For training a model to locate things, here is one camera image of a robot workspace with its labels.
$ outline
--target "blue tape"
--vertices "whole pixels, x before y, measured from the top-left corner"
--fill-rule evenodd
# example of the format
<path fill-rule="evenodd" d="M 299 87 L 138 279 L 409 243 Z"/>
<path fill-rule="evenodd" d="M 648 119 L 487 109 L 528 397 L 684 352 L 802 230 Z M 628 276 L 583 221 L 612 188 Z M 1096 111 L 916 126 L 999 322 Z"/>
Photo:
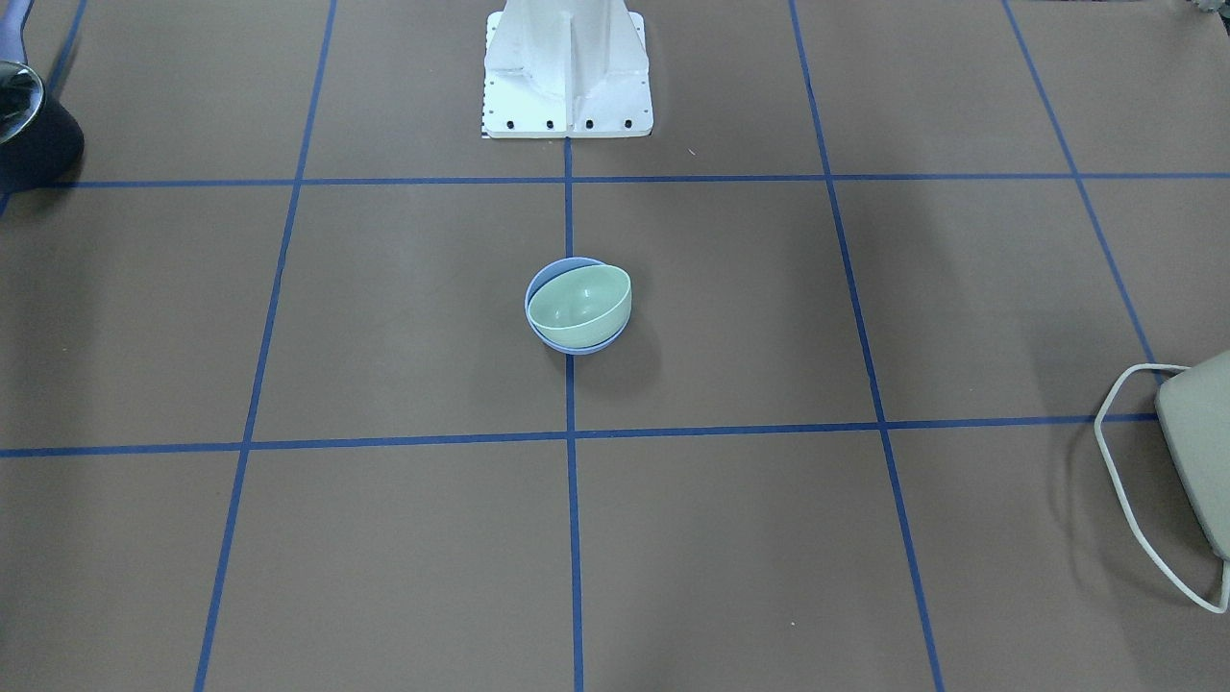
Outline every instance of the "blue tape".
<path fill-rule="evenodd" d="M 577 490 L 577 440 L 568 438 L 568 545 L 572 564 L 572 688 L 585 690 L 584 608 L 581 590 L 581 500 Z"/>
<path fill-rule="evenodd" d="M 304 123 L 303 141 L 299 146 L 299 162 L 295 167 L 295 182 L 287 206 L 287 221 L 282 231 L 282 245 L 278 248 L 278 264 L 273 274 L 273 286 L 269 291 L 269 306 L 264 318 L 264 331 L 261 336 L 261 352 L 257 356 L 256 374 L 252 379 L 252 397 L 248 402 L 247 420 L 244 425 L 244 441 L 235 467 L 235 483 L 231 488 L 230 505 L 226 511 L 226 526 L 223 531 L 221 548 L 218 554 L 218 569 L 214 574 L 214 590 L 209 601 L 209 613 L 205 617 L 205 631 L 200 642 L 200 658 L 197 663 L 194 692 L 204 692 L 209 674 L 209 658 L 213 651 L 214 632 L 218 626 L 218 613 L 221 608 L 223 590 L 226 584 L 226 569 L 230 564 L 231 542 L 235 537 L 235 522 L 239 517 L 240 499 L 244 493 L 244 478 L 247 473 L 247 460 L 256 429 L 256 415 L 261 406 L 261 390 L 264 385 L 264 370 L 269 359 L 269 343 L 273 338 L 273 324 L 278 312 L 278 299 L 282 293 L 282 275 L 287 265 L 287 252 L 294 231 L 295 215 L 299 208 L 299 193 L 303 187 L 304 171 L 308 167 L 308 152 L 311 147 L 312 125 L 316 120 L 316 108 L 320 103 L 321 85 L 325 81 L 325 64 L 328 60 L 328 44 L 333 36 L 333 20 L 337 16 L 337 0 L 330 0 L 328 15 L 325 18 L 325 34 L 321 38 L 320 55 L 316 61 L 316 75 L 312 81 L 311 100 L 308 106 L 308 118 Z"/>
<path fill-rule="evenodd" d="M 1089 191 L 1085 189 L 1085 182 L 1081 179 L 1080 170 L 1076 167 L 1076 160 L 1073 157 L 1071 149 L 1068 146 L 1068 138 L 1064 136 L 1064 130 L 1059 125 L 1059 118 L 1055 116 L 1055 109 L 1050 104 L 1050 97 L 1047 96 L 1046 87 L 1042 86 L 1042 76 L 1038 74 L 1038 68 L 1033 63 L 1033 57 L 1030 54 L 1030 47 L 1025 42 L 1025 34 L 1021 33 L 1021 26 L 1016 21 L 1016 15 L 1012 14 L 1012 7 L 1009 5 L 1007 0 L 1000 0 L 1000 5 L 1004 7 L 1004 12 L 1007 15 L 1007 21 L 1012 26 L 1012 33 L 1016 36 L 1017 45 L 1021 48 L 1021 55 L 1025 57 L 1025 63 L 1030 68 L 1030 76 L 1033 77 L 1033 86 L 1038 91 L 1038 96 L 1042 98 L 1042 104 L 1047 109 L 1047 117 L 1050 118 L 1050 127 L 1055 130 L 1055 138 L 1059 140 L 1059 147 L 1064 152 L 1064 160 L 1068 161 L 1068 167 L 1071 170 L 1073 178 L 1076 181 L 1076 188 L 1080 192 L 1081 202 L 1085 204 L 1085 211 L 1089 214 L 1089 220 L 1093 224 L 1093 232 L 1097 235 L 1097 242 L 1102 246 L 1102 254 L 1106 257 L 1106 263 L 1111 268 L 1111 275 L 1114 278 L 1114 285 L 1119 289 L 1119 297 L 1123 300 L 1123 306 L 1128 310 L 1128 317 L 1132 320 L 1132 326 L 1137 332 L 1137 338 L 1140 340 L 1140 348 L 1144 350 L 1145 360 L 1148 363 L 1155 363 L 1153 348 L 1149 345 L 1149 338 L 1145 336 L 1144 324 L 1140 323 L 1140 316 L 1137 315 L 1137 309 L 1132 304 L 1132 296 L 1128 294 L 1128 286 L 1123 281 L 1123 275 L 1119 273 L 1119 264 L 1114 261 L 1114 253 L 1111 251 L 1111 243 L 1106 240 L 1106 234 L 1102 232 L 1102 222 L 1097 218 L 1097 211 L 1093 210 L 1093 203 L 1090 200 Z"/>
<path fill-rule="evenodd" d="M 568 415 L 574 420 L 576 414 Z M 1153 423 L 1156 414 L 1111 414 L 1106 423 Z M 948 420 L 899 420 L 886 422 L 888 430 L 941 430 L 948 428 L 1014 428 L 1091 425 L 1093 417 L 1022 417 L 1002 419 L 948 419 Z M 568 440 L 621 440 L 640 438 L 705 438 L 723 435 L 798 435 L 828 433 L 868 433 L 879 430 L 876 422 L 822 423 L 788 425 L 727 425 L 708 428 L 647 428 L 556 430 L 541 433 L 493 433 L 486 435 L 419 435 L 400 438 L 353 438 L 323 440 L 267 440 L 244 442 L 186 442 L 182 445 L 113 445 L 97 447 L 18 447 L 0 450 L 0 460 L 38 457 L 98 457 L 132 455 L 196 455 L 203 452 L 239 452 L 245 447 L 252 452 L 278 450 L 349 450 L 362 447 L 426 447 L 448 445 L 498 445 L 503 442 L 552 442 Z"/>
<path fill-rule="evenodd" d="M 55 55 L 55 64 L 52 65 L 52 74 L 47 77 L 47 90 L 55 93 L 55 90 L 60 86 L 60 80 L 64 79 L 64 70 L 68 69 L 69 58 L 73 55 L 73 48 L 76 44 L 76 36 L 81 31 L 81 18 L 85 17 L 85 6 L 90 0 L 80 0 L 77 2 L 76 14 L 73 15 L 73 25 L 69 27 L 69 33 L 64 38 L 64 45 L 60 47 L 60 52 Z"/>
<path fill-rule="evenodd" d="M 572 256 L 572 139 L 563 140 L 563 256 Z"/>
<path fill-rule="evenodd" d="M 876 424 L 879 430 L 879 439 L 884 452 L 889 484 L 893 489 L 893 501 L 897 506 L 897 521 L 900 526 L 902 543 L 905 548 L 905 560 L 909 564 L 910 580 L 914 585 L 914 597 L 919 611 L 919 624 L 922 629 L 922 639 L 926 643 L 927 659 L 931 665 L 931 678 L 936 692 L 943 692 L 943 675 L 940 670 L 940 656 L 936 653 L 935 637 L 931 633 L 931 616 L 927 612 L 926 595 L 922 591 L 922 579 L 919 574 L 918 559 L 914 553 L 914 540 L 910 535 L 909 516 L 905 511 L 905 499 L 902 494 L 900 479 L 897 476 L 897 462 L 893 454 L 893 444 L 889 439 L 888 428 L 884 425 L 884 407 L 879 397 L 879 382 L 876 377 L 876 364 L 871 355 L 871 342 L 867 338 L 867 327 L 862 318 L 862 305 L 859 300 L 859 284 L 855 280 L 854 264 L 850 261 L 850 248 L 846 242 L 845 224 L 841 219 L 841 206 L 838 202 L 836 186 L 833 181 L 833 167 L 829 162 L 828 145 L 824 141 L 824 125 L 820 120 L 820 109 L 815 100 L 815 90 L 812 85 L 812 73 L 808 66 L 807 48 L 803 44 L 803 31 L 800 26 L 798 6 L 795 0 L 790 0 L 790 18 L 795 28 L 795 44 L 798 49 L 798 63 L 803 71 L 803 84 L 807 87 L 807 101 L 812 108 L 812 124 L 815 128 L 815 144 L 820 151 L 820 163 L 824 167 L 825 187 L 828 188 L 829 205 L 833 211 L 833 225 L 836 230 L 838 243 L 841 248 L 841 263 L 846 273 L 850 304 L 854 310 L 855 324 L 859 329 L 859 343 L 862 348 L 863 366 L 867 371 L 871 399 L 876 409 Z"/>
<path fill-rule="evenodd" d="M 948 173 L 784 173 L 784 175 L 647 175 L 647 176 L 572 176 L 574 184 L 646 182 L 872 182 L 894 179 L 1073 179 L 1070 172 L 948 172 Z M 1230 179 L 1230 172 L 1081 172 L 1084 179 Z M 560 184 L 563 176 L 530 177 L 305 177 L 295 178 L 216 178 L 216 179 L 79 179 L 57 181 L 43 187 L 63 188 L 141 188 L 141 187 L 344 187 L 344 186 L 418 186 L 418 184 Z"/>

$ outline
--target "black cylinder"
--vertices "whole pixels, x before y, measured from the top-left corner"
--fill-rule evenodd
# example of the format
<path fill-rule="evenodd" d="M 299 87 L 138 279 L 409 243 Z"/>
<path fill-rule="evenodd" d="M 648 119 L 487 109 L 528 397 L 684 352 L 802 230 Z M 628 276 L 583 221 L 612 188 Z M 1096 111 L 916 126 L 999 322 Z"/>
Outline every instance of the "black cylinder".
<path fill-rule="evenodd" d="M 0 144 L 0 193 L 21 192 L 54 181 L 81 155 L 81 125 L 50 93 L 34 117 Z"/>

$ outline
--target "brown floor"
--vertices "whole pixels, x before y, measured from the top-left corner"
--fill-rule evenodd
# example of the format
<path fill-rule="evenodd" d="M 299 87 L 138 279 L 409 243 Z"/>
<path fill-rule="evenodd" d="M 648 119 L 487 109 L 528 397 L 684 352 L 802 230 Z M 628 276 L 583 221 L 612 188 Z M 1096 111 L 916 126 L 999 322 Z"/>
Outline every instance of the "brown floor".
<path fill-rule="evenodd" d="M 636 0 L 654 134 L 563 143 L 478 136 L 501 5 L 37 2 L 87 152 L 0 218 L 0 690 L 1226 687 L 1090 429 L 1230 349 L 1215 16 Z M 569 252 L 635 290 L 577 359 Z"/>

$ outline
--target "bowl rim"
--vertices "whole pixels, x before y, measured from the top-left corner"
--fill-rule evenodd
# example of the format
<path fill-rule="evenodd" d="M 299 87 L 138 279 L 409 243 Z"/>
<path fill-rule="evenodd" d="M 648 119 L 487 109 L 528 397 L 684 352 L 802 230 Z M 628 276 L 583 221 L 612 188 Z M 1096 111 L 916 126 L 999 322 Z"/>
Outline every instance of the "bowl rim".
<path fill-rule="evenodd" d="M 541 290 L 544 288 L 546 288 L 546 285 L 549 283 L 551 283 L 552 280 L 560 278 L 561 275 L 563 275 L 566 273 L 571 273 L 571 272 L 574 272 L 574 270 L 578 270 L 578 269 L 589 268 L 589 267 L 610 267 L 610 268 L 617 270 L 620 273 L 620 275 L 624 277 L 624 293 L 620 294 L 619 300 L 615 300 L 615 302 L 611 304 L 611 306 L 608 307 L 606 310 L 604 310 L 601 313 L 599 313 L 599 315 L 597 315 L 594 317 L 590 317 L 590 318 L 588 318 L 585 321 L 582 321 L 582 322 L 571 323 L 568 326 L 546 326 L 546 324 L 539 322 L 536 318 L 534 318 L 534 313 L 533 313 L 533 311 L 530 309 L 531 305 L 534 304 L 534 297 L 536 297 L 538 294 L 541 293 Z M 614 312 L 615 310 L 617 310 L 620 307 L 620 305 L 622 305 L 624 302 L 627 301 L 627 299 L 629 299 L 629 296 L 631 294 L 632 294 L 632 277 L 629 275 L 629 273 L 626 270 L 624 270 L 622 267 L 616 267 L 615 264 L 606 264 L 606 263 L 585 264 L 585 265 L 582 265 L 582 267 L 573 267 L 571 269 L 560 272 L 558 274 L 551 277 L 545 283 L 542 283 L 542 285 L 540 285 L 539 289 L 535 290 L 533 295 L 530 295 L 529 301 L 525 304 L 525 316 L 528 316 L 530 318 L 530 323 L 534 327 L 536 327 L 539 331 L 541 331 L 544 334 L 550 333 L 550 332 L 567 331 L 569 328 L 579 328 L 582 326 L 593 323 L 593 322 L 595 322 L 595 321 L 605 317 L 606 315 Z"/>

